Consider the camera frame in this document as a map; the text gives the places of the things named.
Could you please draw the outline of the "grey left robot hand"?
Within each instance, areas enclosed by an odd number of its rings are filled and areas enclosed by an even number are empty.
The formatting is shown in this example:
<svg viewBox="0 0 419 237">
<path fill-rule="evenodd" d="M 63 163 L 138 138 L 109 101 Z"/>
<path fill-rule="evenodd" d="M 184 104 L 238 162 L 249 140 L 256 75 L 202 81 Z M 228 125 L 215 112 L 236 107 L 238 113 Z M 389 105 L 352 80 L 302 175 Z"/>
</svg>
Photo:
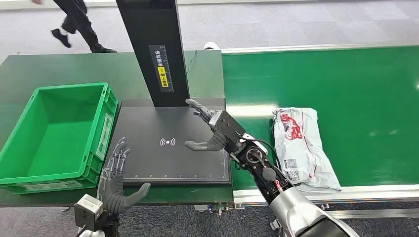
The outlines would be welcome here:
<svg viewBox="0 0 419 237">
<path fill-rule="evenodd" d="M 124 165 L 129 153 L 127 139 L 122 137 L 102 168 L 96 198 L 103 202 L 103 209 L 110 213 L 126 212 L 145 198 L 151 188 L 150 183 L 144 183 L 138 191 L 128 196 L 124 194 Z"/>
</svg>

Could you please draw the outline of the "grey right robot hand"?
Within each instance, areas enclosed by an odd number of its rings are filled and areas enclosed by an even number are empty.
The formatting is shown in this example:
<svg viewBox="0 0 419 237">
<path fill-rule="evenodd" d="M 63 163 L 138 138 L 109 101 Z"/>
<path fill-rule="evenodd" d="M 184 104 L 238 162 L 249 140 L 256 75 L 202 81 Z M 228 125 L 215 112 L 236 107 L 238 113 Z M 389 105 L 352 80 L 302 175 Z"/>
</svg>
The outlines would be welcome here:
<svg viewBox="0 0 419 237">
<path fill-rule="evenodd" d="M 189 105 L 189 107 L 196 110 L 194 113 L 195 115 L 202 118 L 208 125 L 210 124 L 209 121 L 211 120 L 214 110 L 209 110 L 204 105 L 200 104 L 194 99 L 185 99 L 185 103 Z M 213 136 L 206 142 L 194 142 L 194 141 L 186 141 L 185 146 L 193 151 L 220 151 L 223 150 L 224 147 L 228 144 L 227 138 L 221 132 L 215 130 L 211 127 L 213 132 Z"/>
</svg>

